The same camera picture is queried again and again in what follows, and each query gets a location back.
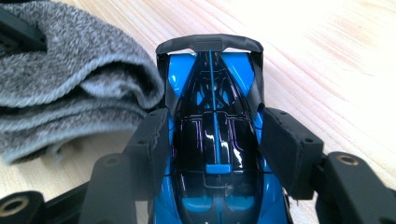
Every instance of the black plastic part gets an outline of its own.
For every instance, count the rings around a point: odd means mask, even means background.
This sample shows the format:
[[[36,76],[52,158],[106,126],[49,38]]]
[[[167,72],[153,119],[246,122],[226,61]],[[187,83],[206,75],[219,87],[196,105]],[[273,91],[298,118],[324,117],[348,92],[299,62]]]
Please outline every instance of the black plastic part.
[[[320,223],[396,223],[396,199],[364,160],[332,152],[321,171],[312,179],[326,178],[325,185],[316,186]]]
[[[0,6],[0,56],[46,48],[46,37],[39,30]]]
[[[44,211],[44,198],[41,193],[14,193],[0,201],[0,223],[41,224],[45,222]]]
[[[227,48],[262,52],[258,41],[239,35],[187,35],[161,43],[155,50],[157,54],[192,49],[194,51],[224,51]]]
[[[82,184],[46,202],[46,223],[78,223],[88,184]]]
[[[323,141],[293,116],[264,108],[260,151],[289,196],[310,200],[312,167],[320,163]]]
[[[158,71],[160,72],[161,78],[163,79],[163,83],[165,85],[165,97],[163,97],[160,101],[160,107],[167,107],[173,118],[177,110],[177,96],[175,94],[175,91],[172,89],[169,82],[167,81],[169,60],[170,56],[168,54],[157,55]]]
[[[264,78],[262,75],[262,52],[250,52],[250,60],[254,71],[254,82],[247,94],[247,103],[250,106],[250,114],[256,118],[257,111],[264,104]]]
[[[131,163],[122,153],[99,159],[93,167],[78,223],[136,223]]]
[[[137,201],[152,200],[160,193],[170,153],[168,113],[166,108],[149,113],[123,151],[134,167],[131,181]]]

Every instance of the wooden table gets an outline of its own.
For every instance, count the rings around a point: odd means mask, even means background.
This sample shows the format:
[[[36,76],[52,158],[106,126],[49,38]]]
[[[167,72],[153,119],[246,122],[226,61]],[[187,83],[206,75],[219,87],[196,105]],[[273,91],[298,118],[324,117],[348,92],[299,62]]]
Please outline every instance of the wooden table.
[[[396,189],[396,3],[393,1],[63,0],[123,30],[155,59],[163,41],[244,35],[262,43],[265,102],[291,113],[326,144],[364,160]],[[94,162],[121,152],[130,133],[67,146],[64,161],[0,167],[0,198],[40,190],[51,199],[90,178]],[[295,223],[318,222],[313,202],[291,202]],[[144,205],[139,220],[144,223]]]

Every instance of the blue stripe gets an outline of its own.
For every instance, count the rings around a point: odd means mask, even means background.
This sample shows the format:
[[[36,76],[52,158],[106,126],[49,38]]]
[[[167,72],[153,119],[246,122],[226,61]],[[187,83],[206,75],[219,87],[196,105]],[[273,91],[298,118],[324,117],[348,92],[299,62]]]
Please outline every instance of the blue stripe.
[[[216,164],[221,164],[220,160],[220,145],[219,145],[219,125],[218,125],[218,113],[216,112],[216,97],[215,97],[215,79],[213,77],[213,65],[212,65],[212,50],[209,50],[209,64],[210,64],[210,79],[212,83],[212,102],[213,102],[213,120],[215,126],[215,148],[216,148]]]
[[[225,175],[232,171],[231,164],[207,164],[206,172],[211,175]]]
[[[216,214],[217,214],[217,220],[219,224],[222,224],[222,198],[215,198],[215,204],[216,204]]]

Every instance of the folded gray cloth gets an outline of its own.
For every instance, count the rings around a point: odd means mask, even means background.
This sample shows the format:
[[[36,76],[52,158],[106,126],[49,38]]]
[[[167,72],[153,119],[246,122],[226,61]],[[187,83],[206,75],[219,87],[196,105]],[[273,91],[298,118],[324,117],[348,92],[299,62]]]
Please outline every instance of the folded gray cloth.
[[[154,62],[116,27],[51,1],[0,6],[47,38],[46,52],[0,57],[5,163],[82,135],[134,131],[144,109],[161,100]]]

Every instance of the blue toy car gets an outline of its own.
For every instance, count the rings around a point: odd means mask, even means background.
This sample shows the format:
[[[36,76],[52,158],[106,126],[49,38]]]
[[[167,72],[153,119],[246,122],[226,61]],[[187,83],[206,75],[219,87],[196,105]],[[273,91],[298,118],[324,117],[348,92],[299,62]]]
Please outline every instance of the blue toy car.
[[[183,49],[193,52],[176,52]],[[288,197],[258,150],[262,51],[236,35],[190,35],[157,48],[171,153],[150,222],[291,223]]]

